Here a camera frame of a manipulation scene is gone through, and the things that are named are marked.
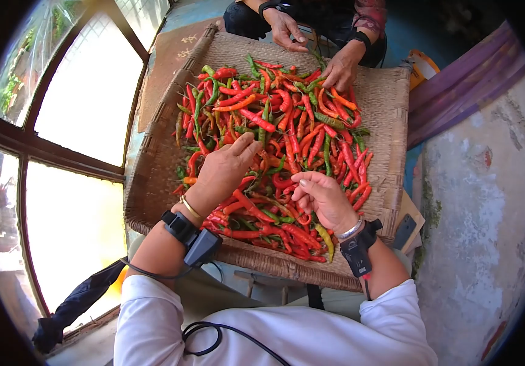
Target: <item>wicker tray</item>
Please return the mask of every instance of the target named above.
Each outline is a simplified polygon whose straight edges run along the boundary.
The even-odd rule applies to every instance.
[[[215,25],[210,25],[183,67],[175,73],[145,133],[124,199],[125,220],[133,230],[146,235],[163,211],[179,199],[171,195],[179,184],[175,166],[184,164],[188,153],[178,149],[171,136],[178,113],[176,103],[181,103],[178,92],[188,81],[197,84],[193,75],[198,75],[204,64],[214,69],[224,64],[236,65],[240,73],[249,73],[250,68],[244,60],[248,52],[254,59],[295,64],[301,72],[317,69],[312,55],[291,53],[276,45],[218,32]],[[371,131],[366,144],[375,153],[368,170],[373,191],[363,210],[367,219],[381,219],[383,229],[379,235],[385,242],[391,242],[402,195],[409,71],[400,67],[360,67],[354,91],[363,110],[363,125]],[[278,251],[224,238],[216,259],[305,283],[361,291],[359,281],[352,276],[338,246],[330,264],[299,260]]]

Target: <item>glass pane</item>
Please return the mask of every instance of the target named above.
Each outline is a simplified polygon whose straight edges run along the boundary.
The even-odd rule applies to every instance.
[[[39,78],[69,30],[82,1],[40,1],[12,40],[0,70],[0,118],[22,126]]]
[[[136,37],[148,50],[169,10],[167,0],[116,0]]]
[[[120,166],[142,60],[118,27],[98,13],[81,30],[45,94],[39,136]]]
[[[121,184],[29,162],[29,243],[49,311],[89,276],[126,255],[122,195]],[[121,285],[114,283],[65,332],[120,304]]]
[[[0,151],[0,297],[16,327],[30,339],[42,318],[24,266],[16,213],[18,158]]]

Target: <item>white shirt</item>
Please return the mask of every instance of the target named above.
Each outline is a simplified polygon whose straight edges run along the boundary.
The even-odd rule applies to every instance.
[[[162,283],[139,274],[122,285],[114,365],[278,365],[251,340],[222,329],[222,343],[200,357],[183,355],[214,344],[206,328],[181,340],[183,307]],[[228,309],[204,321],[235,327],[263,343],[291,365],[437,365],[412,279],[360,305],[361,323],[303,306]]]

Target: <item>purple curtain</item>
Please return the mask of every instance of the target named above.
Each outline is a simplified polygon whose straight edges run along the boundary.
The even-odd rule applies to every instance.
[[[525,75],[525,52],[505,21],[409,94],[407,149],[463,121]]]

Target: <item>weathered wall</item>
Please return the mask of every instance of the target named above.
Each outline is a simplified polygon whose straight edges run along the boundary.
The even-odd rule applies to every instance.
[[[429,140],[423,164],[427,339],[440,365],[476,365],[525,302],[525,77]]]

